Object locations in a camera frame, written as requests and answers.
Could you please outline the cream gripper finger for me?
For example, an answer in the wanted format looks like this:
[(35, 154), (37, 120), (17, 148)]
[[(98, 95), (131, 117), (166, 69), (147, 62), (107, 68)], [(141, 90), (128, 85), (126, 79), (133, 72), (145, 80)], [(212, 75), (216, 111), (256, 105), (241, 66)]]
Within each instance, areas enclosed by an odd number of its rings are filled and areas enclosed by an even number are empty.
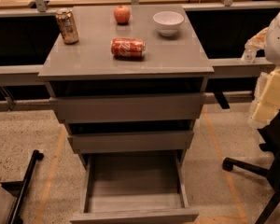
[(270, 74), (260, 73), (254, 96), (249, 110), (248, 124), (251, 127), (265, 127), (280, 110), (280, 66)]
[(264, 28), (261, 31), (259, 31), (257, 34), (252, 36), (245, 43), (245, 49), (254, 49), (254, 50), (264, 49), (265, 44), (266, 44), (267, 31), (268, 31), (268, 28)]

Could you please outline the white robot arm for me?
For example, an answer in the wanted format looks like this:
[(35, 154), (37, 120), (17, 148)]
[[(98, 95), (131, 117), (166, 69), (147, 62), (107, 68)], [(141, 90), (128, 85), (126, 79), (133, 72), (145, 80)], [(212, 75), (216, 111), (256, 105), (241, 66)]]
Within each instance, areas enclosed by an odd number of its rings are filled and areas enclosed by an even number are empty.
[(261, 73), (255, 89), (255, 99), (250, 106), (248, 123), (255, 128), (269, 124), (280, 110), (280, 12), (270, 25), (245, 43), (241, 60), (252, 63), (263, 49), (265, 59), (275, 65), (270, 73)]

